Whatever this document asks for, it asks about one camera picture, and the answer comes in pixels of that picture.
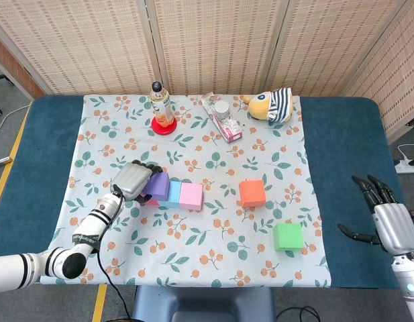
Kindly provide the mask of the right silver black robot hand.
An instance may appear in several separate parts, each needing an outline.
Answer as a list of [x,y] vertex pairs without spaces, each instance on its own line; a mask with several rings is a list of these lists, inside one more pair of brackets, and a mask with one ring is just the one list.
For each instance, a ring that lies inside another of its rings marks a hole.
[[362,191],[376,233],[357,233],[338,223],[340,231],[354,241],[380,245],[393,256],[414,252],[414,222],[406,206],[398,202],[391,188],[372,175],[366,180],[353,176],[352,180]]

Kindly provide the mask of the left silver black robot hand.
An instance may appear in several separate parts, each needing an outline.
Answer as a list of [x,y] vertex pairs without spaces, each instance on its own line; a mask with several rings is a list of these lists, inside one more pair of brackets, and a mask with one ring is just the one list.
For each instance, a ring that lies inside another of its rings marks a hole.
[[152,195],[143,193],[144,187],[156,173],[163,172],[159,165],[146,164],[140,160],[126,163],[110,183],[110,192],[124,201],[136,201],[143,205]]

